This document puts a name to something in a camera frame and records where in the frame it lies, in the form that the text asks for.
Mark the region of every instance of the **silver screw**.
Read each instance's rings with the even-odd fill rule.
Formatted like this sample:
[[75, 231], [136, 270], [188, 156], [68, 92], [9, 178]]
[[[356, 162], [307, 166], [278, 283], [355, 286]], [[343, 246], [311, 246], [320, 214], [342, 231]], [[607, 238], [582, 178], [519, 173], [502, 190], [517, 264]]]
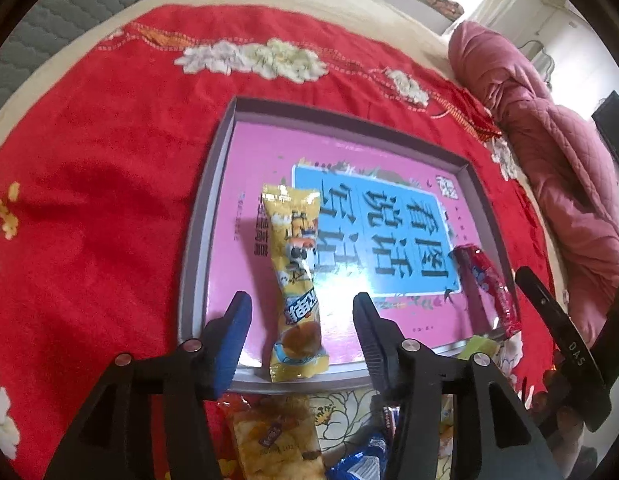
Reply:
[[421, 349], [421, 344], [416, 339], [405, 339], [400, 345], [408, 352], [418, 352]]
[[132, 362], [132, 356], [130, 354], [119, 354], [114, 359], [114, 364], [116, 366], [127, 366]]
[[203, 344], [198, 339], [188, 339], [183, 343], [183, 350], [186, 352], [198, 352]]
[[489, 365], [490, 361], [491, 361], [491, 359], [489, 358], [489, 356], [487, 356], [485, 354], [474, 354], [474, 362], [478, 366], [487, 366], [487, 365]]

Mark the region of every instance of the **red candy wrapper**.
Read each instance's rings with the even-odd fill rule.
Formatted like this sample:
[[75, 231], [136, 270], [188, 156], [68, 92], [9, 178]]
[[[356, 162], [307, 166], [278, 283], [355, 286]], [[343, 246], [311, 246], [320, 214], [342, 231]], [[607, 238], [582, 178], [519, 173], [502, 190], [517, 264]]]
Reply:
[[458, 246], [453, 252], [459, 266], [469, 268], [478, 286], [494, 297], [494, 307], [507, 338], [520, 332], [521, 320], [513, 304], [512, 293], [507, 289], [505, 280], [487, 255], [479, 247], [471, 244]]

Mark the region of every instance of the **pink comforter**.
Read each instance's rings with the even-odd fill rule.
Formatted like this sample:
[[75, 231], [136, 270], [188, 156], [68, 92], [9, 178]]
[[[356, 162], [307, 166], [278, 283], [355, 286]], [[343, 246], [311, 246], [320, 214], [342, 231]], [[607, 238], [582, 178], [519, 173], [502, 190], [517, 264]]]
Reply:
[[464, 22], [449, 42], [457, 79], [507, 134], [567, 266], [569, 313], [591, 346], [619, 285], [619, 195], [611, 156], [591, 123], [554, 104], [509, 40]]

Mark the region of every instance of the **gray quilted fabric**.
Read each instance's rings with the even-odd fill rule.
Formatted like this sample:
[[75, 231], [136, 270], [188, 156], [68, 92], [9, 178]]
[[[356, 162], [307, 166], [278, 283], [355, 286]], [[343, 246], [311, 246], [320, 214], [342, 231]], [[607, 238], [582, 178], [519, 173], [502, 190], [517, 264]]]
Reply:
[[47, 59], [139, 0], [39, 0], [0, 48], [0, 108]]

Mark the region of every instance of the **hand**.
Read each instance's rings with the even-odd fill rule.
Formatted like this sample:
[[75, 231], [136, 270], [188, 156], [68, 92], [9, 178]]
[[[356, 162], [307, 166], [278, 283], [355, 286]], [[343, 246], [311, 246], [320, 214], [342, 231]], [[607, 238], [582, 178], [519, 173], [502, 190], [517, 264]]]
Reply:
[[[543, 374], [543, 383], [548, 388], [554, 378], [554, 370], [547, 370]], [[547, 404], [547, 393], [539, 392], [532, 397], [531, 409], [532, 412], [541, 412]], [[563, 442], [551, 450], [554, 460], [564, 478], [567, 478], [578, 454], [583, 447], [583, 435], [585, 434], [585, 424], [578, 414], [567, 406], [562, 406], [556, 414], [558, 433], [563, 437]]]

